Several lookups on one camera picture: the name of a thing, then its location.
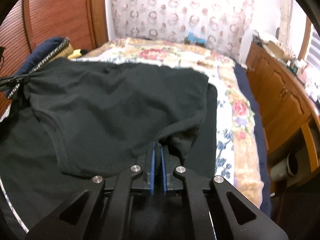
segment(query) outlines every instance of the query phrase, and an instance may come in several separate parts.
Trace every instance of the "silver bolt head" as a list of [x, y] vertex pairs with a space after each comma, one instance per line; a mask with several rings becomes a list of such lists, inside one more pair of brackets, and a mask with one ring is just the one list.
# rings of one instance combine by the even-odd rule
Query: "silver bolt head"
[[221, 176], [215, 176], [214, 181], [217, 183], [222, 183], [224, 181], [224, 178]]
[[139, 165], [133, 165], [133, 166], [131, 167], [131, 170], [134, 171], [134, 172], [138, 172], [138, 171], [141, 170], [141, 167], [140, 167]]
[[186, 168], [183, 166], [178, 166], [176, 167], [176, 171], [179, 173], [184, 173], [186, 171]]
[[101, 181], [103, 181], [103, 177], [101, 177], [101, 176], [95, 176], [95, 177], [93, 177], [92, 181], [93, 181], [94, 183], [100, 183]]

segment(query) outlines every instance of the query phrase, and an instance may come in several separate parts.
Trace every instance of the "cabinet door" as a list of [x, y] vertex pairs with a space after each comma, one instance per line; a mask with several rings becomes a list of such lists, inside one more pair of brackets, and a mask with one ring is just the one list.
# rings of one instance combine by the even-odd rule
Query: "cabinet door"
[[247, 65], [248, 71], [252, 70], [256, 57], [258, 56], [257, 53], [258, 52], [256, 50], [255, 44], [251, 44], [251, 47], [247, 56], [247, 60], [245, 62], [245, 64]]
[[261, 89], [257, 95], [261, 109], [261, 120], [263, 127], [274, 118], [282, 102], [281, 97], [290, 88], [291, 81], [283, 69], [273, 61], [268, 65], [268, 74], [264, 82], [261, 82]]
[[250, 88], [252, 91], [252, 94], [255, 98], [255, 100], [257, 100], [257, 89], [259, 89], [260, 87], [260, 83], [261, 83], [261, 79], [262, 79], [262, 71], [259, 69], [259, 64], [261, 61], [261, 55], [260, 54], [252, 54], [250, 61], [252, 61], [252, 65], [251, 68], [247, 71], [247, 77], [248, 77], [248, 81], [250, 84]]
[[280, 97], [282, 102], [266, 127], [269, 152], [281, 146], [307, 121], [311, 113], [304, 96], [292, 85]]

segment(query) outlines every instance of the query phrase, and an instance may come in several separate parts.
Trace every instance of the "navy blue fabric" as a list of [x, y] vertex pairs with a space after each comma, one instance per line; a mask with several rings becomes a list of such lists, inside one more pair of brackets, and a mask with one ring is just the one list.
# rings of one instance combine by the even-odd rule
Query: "navy blue fabric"
[[[40, 43], [34, 51], [26, 58], [25, 62], [17, 70], [15, 75], [23, 75], [29, 73], [29, 71], [39, 64], [50, 52], [52, 52], [56, 47], [63, 42], [61, 37], [49, 38], [42, 43]], [[9, 95], [11, 90], [6, 90], [4, 93], [6, 96]]]
[[261, 122], [261, 116], [259, 112], [259, 105], [254, 100], [253, 94], [250, 89], [249, 81], [242, 67], [236, 63], [234, 72], [238, 81], [239, 89], [242, 94], [249, 100], [252, 111], [254, 115], [254, 135], [256, 138], [258, 155], [259, 155], [259, 167], [261, 180], [264, 183], [262, 189], [262, 204], [260, 210], [270, 217], [271, 213], [271, 201], [270, 201], [270, 178], [267, 170], [267, 148], [263, 133], [263, 126]]

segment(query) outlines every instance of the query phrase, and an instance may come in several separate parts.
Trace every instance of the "wooden cabinet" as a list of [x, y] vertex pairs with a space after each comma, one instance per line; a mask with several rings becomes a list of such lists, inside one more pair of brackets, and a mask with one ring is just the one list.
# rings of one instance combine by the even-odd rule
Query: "wooden cabinet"
[[293, 82], [293, 75], [267, 52], [252, 43], [247, 57], [248, 80], [260, 106], [268, 152], [286, 142], [308, 119], [311, 112], [306, 95]]
[[286, 86], [279, 98], [281, 102], [277, 111], [265, 127], [271, 152], [287, 141], [310, 116], [306, 103], [293, 84]]

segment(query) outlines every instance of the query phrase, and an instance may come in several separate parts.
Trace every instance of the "lace curtain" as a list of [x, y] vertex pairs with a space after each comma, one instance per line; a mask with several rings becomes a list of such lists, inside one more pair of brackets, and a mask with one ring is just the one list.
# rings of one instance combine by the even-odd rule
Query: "lace curtain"
[[111, 0], [117, 37], [183, 42], [189, 32], [234, 59], [248, 29], [254, 0]]

